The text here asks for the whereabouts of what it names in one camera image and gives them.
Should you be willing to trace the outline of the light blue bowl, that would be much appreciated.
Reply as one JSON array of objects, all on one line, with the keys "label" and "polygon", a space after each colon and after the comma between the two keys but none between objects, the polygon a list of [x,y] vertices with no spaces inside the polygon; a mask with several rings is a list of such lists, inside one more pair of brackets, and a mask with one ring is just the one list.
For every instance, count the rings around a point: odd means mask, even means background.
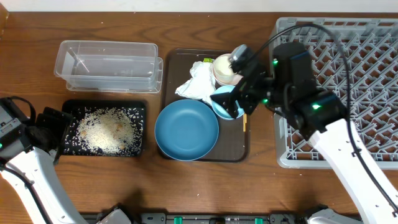
[{"label": "light blue bowl", "polygon": [[[221,86],[218,89],[215,90],[215,92],[213,93],[214,95],[220,94],[220,93],[229,93],[234,89],[234,85],[225,85],[225,86]],[[216,102],[212,101],[211,102],[213,111],[222,119],[225,120],[233,120],[233,118],[228,114],[228,112],[219,104],[217,104]],[[237,118],[242,117],[242,115],[244,114],[244,110],[238,106],[238,116]]]}]

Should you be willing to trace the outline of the cream white cup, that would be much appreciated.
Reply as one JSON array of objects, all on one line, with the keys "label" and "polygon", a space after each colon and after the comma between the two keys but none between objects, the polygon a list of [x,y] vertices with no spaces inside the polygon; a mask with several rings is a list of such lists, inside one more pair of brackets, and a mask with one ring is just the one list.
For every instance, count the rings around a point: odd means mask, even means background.
[{"label": "cream white cup", "polygon": [[235,76],[235,73],[231,69],[231,63],[229,62],[230,54],[220,55],[213,62],[213,73],[215,78],[222,83],[231,83]]}]

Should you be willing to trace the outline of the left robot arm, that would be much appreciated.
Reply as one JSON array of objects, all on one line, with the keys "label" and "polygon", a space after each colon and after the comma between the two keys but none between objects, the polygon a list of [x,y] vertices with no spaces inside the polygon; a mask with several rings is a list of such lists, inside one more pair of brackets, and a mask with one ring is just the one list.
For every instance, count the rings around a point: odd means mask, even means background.
[{"label": "left robot arm", "polygon": [[69,114],[45,108],[30,116],[1,98],[1,177],[20,197],[33,223],[86,223],[62,187],[55,165],[72,121]]}]

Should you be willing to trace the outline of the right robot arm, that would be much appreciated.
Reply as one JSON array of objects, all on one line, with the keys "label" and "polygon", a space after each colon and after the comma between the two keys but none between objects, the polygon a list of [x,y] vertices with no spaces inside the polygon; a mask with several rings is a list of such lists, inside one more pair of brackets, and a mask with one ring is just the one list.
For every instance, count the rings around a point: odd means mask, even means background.
[{"label": "right robot arm", "polygon": [[353,200],[363,223],[396,223],[397,190],[366,149],[350,120],[350,103],[317,87],[312,59],[300,42],[273,49],[268,69],[246,45],[229,56],[241,79],[229,93],[211,99],[232,118],[259,104],[284,117],[329,163]]}]

